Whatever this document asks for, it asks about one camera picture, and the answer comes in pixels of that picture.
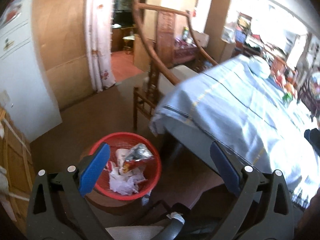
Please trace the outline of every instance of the chair back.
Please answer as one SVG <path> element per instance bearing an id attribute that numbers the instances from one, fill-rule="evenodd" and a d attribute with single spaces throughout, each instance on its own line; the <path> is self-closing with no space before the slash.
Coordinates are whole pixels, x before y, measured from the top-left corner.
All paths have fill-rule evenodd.
<path id="1" fill-rule="evenodd" d="M 155 51 L 167 68 L 173 66 L 175 21 L 175 14 L 158 12 Z"/>
<path id="2" fill-rule="evenodd" d="M 142 43 L 151 57 L 152 64 L 161 72 L 173 85 L 176 85 L 180 80 L 168 69 L 173 66 L 174 59 L 174 27 L 176 15 L 182 15 L 187 18 L 188 28 L 195 45 L 198 47 L 199 52 L 213 65 L 217 63 L 204 51 L 195 38 L 194 32 L 191 27 L 190 12 L 182 12 L 170 8 L 165 8 L 156 5 L 140 3 L 139 0 L 133 0 L 132 3 L 133 18 L 138 29 L 138 33 Z M 143 33 L 143 23 L 140 9 L 153 10 L 158 12 L 157 25 L 156 25 L 156 46 L 155 49 L 149 44 L 148 39 Z"/>

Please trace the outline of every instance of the white curtain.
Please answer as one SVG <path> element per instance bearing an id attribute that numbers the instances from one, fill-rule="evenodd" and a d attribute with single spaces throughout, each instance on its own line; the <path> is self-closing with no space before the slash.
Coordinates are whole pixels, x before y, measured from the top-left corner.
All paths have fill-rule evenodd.
<path id="1" fill-rule="evenodd" d="M 85 37 L 92 88 L 100 92 L 116 83 L 111 70 L 111 23 L 114 0 L 87 0 Z"/>

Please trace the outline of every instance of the wooden door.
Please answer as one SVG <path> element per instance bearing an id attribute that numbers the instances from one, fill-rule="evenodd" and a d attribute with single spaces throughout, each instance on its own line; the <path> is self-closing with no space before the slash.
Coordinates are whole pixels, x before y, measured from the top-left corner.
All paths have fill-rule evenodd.
<path id="1" fill-rule="evenodd" d="M 3 118 L 9 122 L 14 133 L 26 145 L 26 148 L 22 146 L 9 126 L 3 121 Z M 29 198 L 36 177 L 32 165 L 29 143 L 25 140 L 24 135 L 14 127 L 9 115 L 1 107 L 0 121 L 4 126 L 4 138 L 0 138 L 0 165 L 7 170 L 6 177 L 8 179 L 9 191 L 19 196 Z M 6 199 L 10 202 L 14 213 L 16 220 L 13 221 L 14 224 L 25 234 L 29 202 L 11 196 L 6 196 Z"/>
<path id="2" fill-rule="evenodd" d="M 36 49 L 64 109 L 93 93 L 84 39 L 85 0 L 33 0 Z"/>

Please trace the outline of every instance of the person's hand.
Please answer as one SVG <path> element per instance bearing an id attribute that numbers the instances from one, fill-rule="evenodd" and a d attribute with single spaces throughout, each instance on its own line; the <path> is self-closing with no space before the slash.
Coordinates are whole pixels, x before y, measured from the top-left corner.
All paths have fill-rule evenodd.
<path id="1" fill-rule="evenodd" d="M 315 213 L 320 212 L 320 188 L 318 189 L 316 195 L 311 198 L 310 205 L 308 208 L 304 211 L 302 218 L 300 219 L 298 223 L 298 230 L 301 230 L 310 220 L 310 218 Z"/>

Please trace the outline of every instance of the white cabinet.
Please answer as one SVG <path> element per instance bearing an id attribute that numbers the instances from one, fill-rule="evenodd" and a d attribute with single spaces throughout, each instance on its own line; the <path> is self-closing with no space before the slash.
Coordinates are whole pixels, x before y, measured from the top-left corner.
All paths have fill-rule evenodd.
<path id="1" fill-rule="evenodd" d="M 32 0 L 22 0 L 21 15 L 0 29 L 0 93 L 15 126 L 33 141 L 62 122 L 58 104 L 37 59 L 31 32 Z"/>

